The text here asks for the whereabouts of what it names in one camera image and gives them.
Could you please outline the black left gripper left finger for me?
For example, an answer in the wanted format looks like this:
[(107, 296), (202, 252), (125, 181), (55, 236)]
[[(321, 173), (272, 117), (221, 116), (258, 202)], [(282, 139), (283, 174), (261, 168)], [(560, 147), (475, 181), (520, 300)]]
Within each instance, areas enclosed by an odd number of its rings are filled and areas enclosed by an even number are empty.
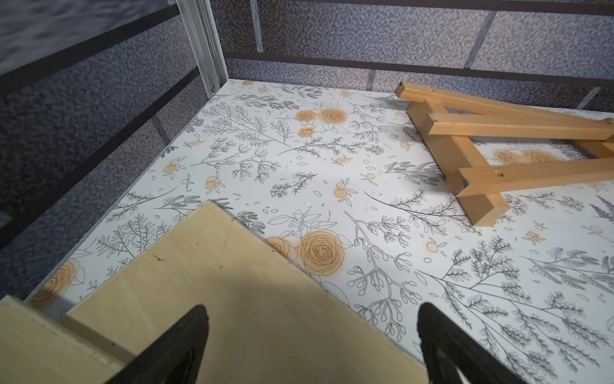
[(206, 307), (196, 305), (109, 383), (195, 383), (209, 336)]

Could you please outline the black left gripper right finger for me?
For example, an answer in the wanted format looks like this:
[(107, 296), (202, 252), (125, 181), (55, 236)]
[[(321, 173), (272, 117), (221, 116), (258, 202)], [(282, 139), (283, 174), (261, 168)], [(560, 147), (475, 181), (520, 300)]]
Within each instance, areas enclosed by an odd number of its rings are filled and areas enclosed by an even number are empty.
[(419, 308), (417, 332), (431, 383), (524, 382), (430, 302)]

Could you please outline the small wooden easel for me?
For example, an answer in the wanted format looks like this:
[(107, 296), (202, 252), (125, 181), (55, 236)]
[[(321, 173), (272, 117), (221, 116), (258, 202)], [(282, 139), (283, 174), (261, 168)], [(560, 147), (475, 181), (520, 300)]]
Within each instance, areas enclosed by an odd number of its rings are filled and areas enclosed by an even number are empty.
[(506, 193), (613, 179), (613, 122), (400, 83), (396, 96), (470, 222), (492, 226)]

